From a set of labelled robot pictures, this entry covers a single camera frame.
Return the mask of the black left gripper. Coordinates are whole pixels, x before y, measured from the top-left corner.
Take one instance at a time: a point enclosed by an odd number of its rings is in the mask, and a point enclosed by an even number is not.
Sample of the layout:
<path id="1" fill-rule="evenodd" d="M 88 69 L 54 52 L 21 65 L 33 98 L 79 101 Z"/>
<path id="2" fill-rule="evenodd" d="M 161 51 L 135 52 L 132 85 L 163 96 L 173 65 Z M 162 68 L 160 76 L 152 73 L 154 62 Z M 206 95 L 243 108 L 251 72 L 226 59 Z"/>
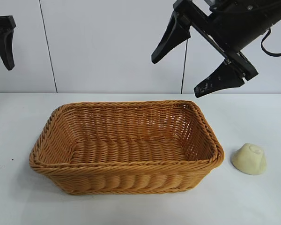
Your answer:
<path id="1" fill-rule="evenodd" d="M 12 15 L 0 16 L 0 57 L 7 70 L 15 67 L 12 50 L 15 27 Z"/>

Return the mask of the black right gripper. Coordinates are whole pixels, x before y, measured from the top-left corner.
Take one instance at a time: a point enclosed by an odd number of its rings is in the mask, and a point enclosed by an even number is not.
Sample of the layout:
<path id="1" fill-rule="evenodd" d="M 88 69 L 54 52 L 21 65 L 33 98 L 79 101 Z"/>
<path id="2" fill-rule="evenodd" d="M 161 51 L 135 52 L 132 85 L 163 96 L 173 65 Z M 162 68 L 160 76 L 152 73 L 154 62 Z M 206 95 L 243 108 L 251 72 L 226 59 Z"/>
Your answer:
<path id="1" fill-rule="evenodd" d="M 265 32 L 252 0 L 209 0 L 210 15 L 206 15 L 191 0 L 174 3 L 177 15 L 171 15 L 165 33 L 151 54 L 158 63 L 172 49 L 191 37 L 190 27 L 211 44 L 224 62 L 195 88 L 197 98 L 230 88 L 239 88 L 258 72 L 241 50 Z"/>

